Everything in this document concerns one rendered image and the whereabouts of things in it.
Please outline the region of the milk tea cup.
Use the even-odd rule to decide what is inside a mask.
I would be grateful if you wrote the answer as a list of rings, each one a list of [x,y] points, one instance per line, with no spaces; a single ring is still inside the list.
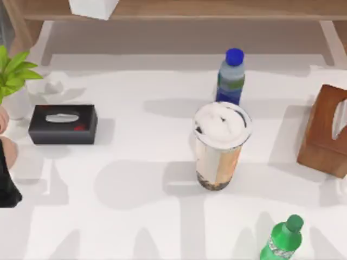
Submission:
[[[207,190],[219,191],[230,183],[242,146],[252,134],[252,120],[238,105],[211,102],[194,116],[196,173]]]

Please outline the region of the blue capped water bottle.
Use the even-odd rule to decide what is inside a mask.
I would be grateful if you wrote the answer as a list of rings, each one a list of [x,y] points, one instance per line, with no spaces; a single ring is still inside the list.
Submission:
[[[226,51],[217,76],[216,101],[238,105],[245,84],[244,52],[239,48]]]

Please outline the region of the wooden shelf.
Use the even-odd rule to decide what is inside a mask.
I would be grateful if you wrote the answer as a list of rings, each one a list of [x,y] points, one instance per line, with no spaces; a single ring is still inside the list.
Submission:
[[[14,52],[38,49],[43,27],[51,31],[39,62],[62,58],[64,68],[109,68],[122,56],[247,54],[317,55],[320,18],[230,17],[233,0],[121,0],[108,21],[73,15],[68,0],[0,0],[14,30]]]

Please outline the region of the black tissue box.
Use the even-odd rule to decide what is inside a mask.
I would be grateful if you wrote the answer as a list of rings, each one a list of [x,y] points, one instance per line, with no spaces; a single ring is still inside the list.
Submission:
[[[28,133],[36,145],[89,145],[97,123],[95,105],[36,105]]]

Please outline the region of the white box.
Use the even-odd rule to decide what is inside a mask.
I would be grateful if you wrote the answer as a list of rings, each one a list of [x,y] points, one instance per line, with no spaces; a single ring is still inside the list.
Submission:
[[[108,20],[120,0],[68,0],[72,14]]]

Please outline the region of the brown wooden tissue box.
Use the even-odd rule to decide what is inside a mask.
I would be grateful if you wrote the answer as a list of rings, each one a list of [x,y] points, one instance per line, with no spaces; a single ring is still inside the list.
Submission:
[[[347,175],[347,126],[333,139],[333,117],[347,90],[322,85],[312,106],[297,162],[337,178]]]

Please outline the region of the green bottle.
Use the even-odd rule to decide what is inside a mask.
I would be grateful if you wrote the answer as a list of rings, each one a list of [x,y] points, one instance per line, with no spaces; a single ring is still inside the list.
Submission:
[[[297,214],[292,214],[287,221],[276,224],[260,252],[259,260],[290,260],[301,246],[303,225],[304,220]]]

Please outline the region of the pink rounded object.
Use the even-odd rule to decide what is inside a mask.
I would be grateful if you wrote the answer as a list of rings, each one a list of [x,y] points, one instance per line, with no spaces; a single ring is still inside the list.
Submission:
[[[14,141],[3,136],[9,123],[9,116],[4,107],[0,105],[0,140],[2,141],[6,164],[8,169],[11,169],[18,157],[18,148]]]

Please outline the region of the green potted plant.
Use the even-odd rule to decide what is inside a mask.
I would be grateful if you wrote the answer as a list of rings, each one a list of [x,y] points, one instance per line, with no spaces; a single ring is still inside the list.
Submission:
[[[27,81],[43,79],[33,70],[37,64],[27,61],[29,54],[22,51],[10,57],[7,48],[0,45],[0,105],[13,120],[25,118],[31,110]]]

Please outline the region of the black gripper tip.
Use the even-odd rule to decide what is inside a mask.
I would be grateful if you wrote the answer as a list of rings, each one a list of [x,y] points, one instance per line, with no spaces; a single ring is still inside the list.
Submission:
[[[14,208],[21,200],[22,194],[11,178],[0,140],[0,208]]]

